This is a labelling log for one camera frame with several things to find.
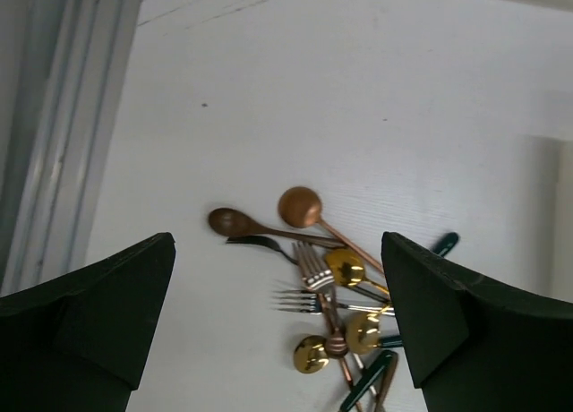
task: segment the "fork tines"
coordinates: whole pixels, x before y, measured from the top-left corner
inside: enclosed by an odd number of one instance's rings
[[[287,291],[278,291],[275,296],[278,300],[275,309],[284,312],[294,313],[322,313],[321,302],[318,300],[316,293],[304,289],[292,289]]]

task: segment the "aluminum frame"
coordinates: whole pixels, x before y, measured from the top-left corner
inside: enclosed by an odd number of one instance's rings
[[[84,264],[141,0],[66,0],[0,296]]]

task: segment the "wooden spoon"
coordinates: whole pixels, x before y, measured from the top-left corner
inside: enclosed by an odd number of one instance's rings
[[[309,244],[324,246],[325,248],[338,248],[343,246],[335,238],[302,235],[300,233],[264,227],[248,215],[235,209],[215,209],[209,214],[208,222],[213,231],[225,237],[273,235],[288,237],[289,239],[308,242]]]
[[[305,228],[319,224],[364,258],[383,276],[382,263],[322,219],[321,213],[322,202],[319,195],[305,186],[296,186],[286,190],[278,201],[278,214],[289,226]]]

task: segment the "utensil handle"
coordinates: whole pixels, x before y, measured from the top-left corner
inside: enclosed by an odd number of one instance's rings
[[[459,234],[455,232],[444,235],[430,251],[444,258],[459,242]]]
[[[334,237],[337,237],[340,242],[344,243],[346,246],[348,246],[350,249],[352,249],[355,253],[357,253],[358,255],[360,255],[362,258],[364,258],[368,263],[371,264],[371,266],[376,269],[377,271],[379,271],[381,273],[382,276],[384,275],[384,269],[382,268],[382,263],[379,262],[378,260],[376,260],[374,257],[372,257],[369,253],[367,253],[364,249],[362,249],[360,246],[358,246],[357,244],[355,244],[352,240],[350,240],[348,237],[344,236],[342,233],[340,233],[338,230],[336,230],[334,227],[332,227],[328,222],[326,222],[324,219],[319,219],[318,223],[323,226],[324,228],[326,228],[326,230],[331,233]]]
[[[352,356],[355,359],[356,365],[358,366],[360,373],[364,374],[364,372],[366,371],[366,368],[364,367],[364,363],[362,362],[362,358],[360,358],[360,356],[358,354],[353,354]],[[372,384],[370,386],[369,390],[372,393],[372,395],[374,396],[374,398],[376,399],[378,397],[378,392],[376,391],[376,387],[374,387],[374,384]]]
[[[313,235],[303,235],[302,233],[295,233],[293,231],[283,231],[275,230],[274,228],[269,228],[265,230],[264,234],[286,237],[288,239],[294,239],[299,242],[307,242],[309,244],[322,246],[324,248],[340,248],[344,246],[339,240],[334,237],[320,237]]]
[[[364,395],[366,390],[368,390],[368,387],[375,383],[376,380],[386,372],[395,355],[395,352],[387,349],[380,352],[372,364],[364,371],[360,381],[358,381],[355,387],[350,391],[350,394],[348,394],[342,402],[339,412],[348,412],[354,407],[356,402]]]
[[[292,258],[290,255],[285,253],[282,250],[280,245],[275,241],[265,236],[241,236],[241,237],[229,237],[226,244],[239,244],[239,245],[258,245],[264,248],[270,249],[271,251],[275,251],[277,253],[281,253],[289,262],[293,263],[294,265],[298,264],[298,262]]]
[[[402,342],[402,336],[385,336],[380,338],[378,341],[379,348],[402,348],[404,343]]]
[[[322,293],[318,293],[318,298],[319,298],[319,301],[321,302],[322,315],[324,316],[324,321],[326,322],[326,326],[329,329],[329,332],[332,332],[332,331],[334,331],[335,323],[332,321],[330,314],[328,312],[329,303],[328,303],[326,297]],[[346,385],[348,385],[348,388],[352,392],[352,390],[355,388],[355,383],[352,379],[352,374],[350,373],[350,368],[348,367],[348,363],[346,362],[346,359],[344,357],[340,358],[338,361],[340,363],[340,368],[342,369],[342,374],[344,375],[344,379],[346,380]],[[360,404],[359,401],[357,401],[355,403],[355,405],[356,405],[356,409],[358,410],[358,412],[363,412],[362,405]]]
[[[388,289],[386,287],[384,287],[383,285],[380,285],[378,282],[374,282],[373,280],[369,280],[369,279],[364,279],[363,282],[366,282],[367,284],[372,285],[373,287],[375,287],[376,289],[379,289],[384,294],[390,295],[390,292],[388,291]]]
[[[376,300],[377,302],[383,303],[385,305],[389,305],[389,303],[390,303],[388,298],[382,297],[381,295],[376,294],[373,291],[370,291],[366,288],[362,288],[358,285],[354,285],[352,287],[346,287],[346,289],[349,289],[350,291],[354,291],[355,293],[358,293],[364,297],[371,298],[372,300]]]
[[[374,412],[381,412],[384,410],[384,400],[386,400],[386,396],[388,396],[388,392],[390,391],[390,385],[392,384],[392,380],[394,379],[394,374],[396,373],[396,369],[398,367],[398,354],[395,354],[382,375],[382,382],[380,384],[380,390],[378,391],[378,397],[376,398],[376,403],[374,404]]]
[[[390,308],[387,311],[382,311],[383,307],[379,306],[360,306],[360,305],[345,305],[343,303],[338,304],[341,309],[347,309],[348,311],[366,312],[366,313],[380,313],[386,316],[396,316],[394,314],[394,309]]]

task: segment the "copper handle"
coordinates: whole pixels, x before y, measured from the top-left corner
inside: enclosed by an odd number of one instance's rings
[[[335,328],[335,322],[333,322],[330,319],[331,317],[329,313],[329,302],[322,293],[319,293],[318,297],[323,309],[322,314],[324,315],[324,321],[326,322],[326,326],[328,327],[329,332],[332,332],[334,331]],[[344,379],[346,379],[346,385],[348,385],[348,388],[352,391],[352,389],[355,387],[355,383],[352,380],[352,374],[350,373],[350,368],[348,367],[348,363],[346,362],[346,359],[344,357],[340,358],[338,361],[340,363],[340,368],[342,369],[342,374],[344,375]],[[358,410],[358,412],[363,412],[363,408],[362,405],[360,404],[360,401],[356,402],[355,407],[356,410]]]
[[[384,275],[384,269],[382,268],[382,263],[379,262],[378,260],[376,260],[374,257],[372,257],[369,253],[367,253],[364,249],[362,249],[360,246],[358,246],[357,244],[355,244],[352,240],[350,240],[348,237],[344,236],[342,233],[340,233],[338,230],[336,230],[334,227],[332,227],[328,222],[326,222],[324,219],[319,219],[318,223],[323,226],[324,228],[326,228],[329,233],[331,233],[333,236],[337,237],[338,239],[340,239],[341,242],[344,242],[345,245],[347,245],[350,249],[352,249],[355,253],[357,253],[358,255],[360,255],[362,258],[364,258],[368,263],[371,264],[371,266],[376,269],[377,271],[380,272],[380,274],[382,276]]]
[[[263,234],[286,237],[288,239],[294,239],[299,242],[306,242],[308,244],[322,246],[324,248],[341,248],[344,246],[340,240],[335,239],[334,237],[303,235],[301,233],[295,233],[292,231],[275,230],[274,228],[267,228]]]

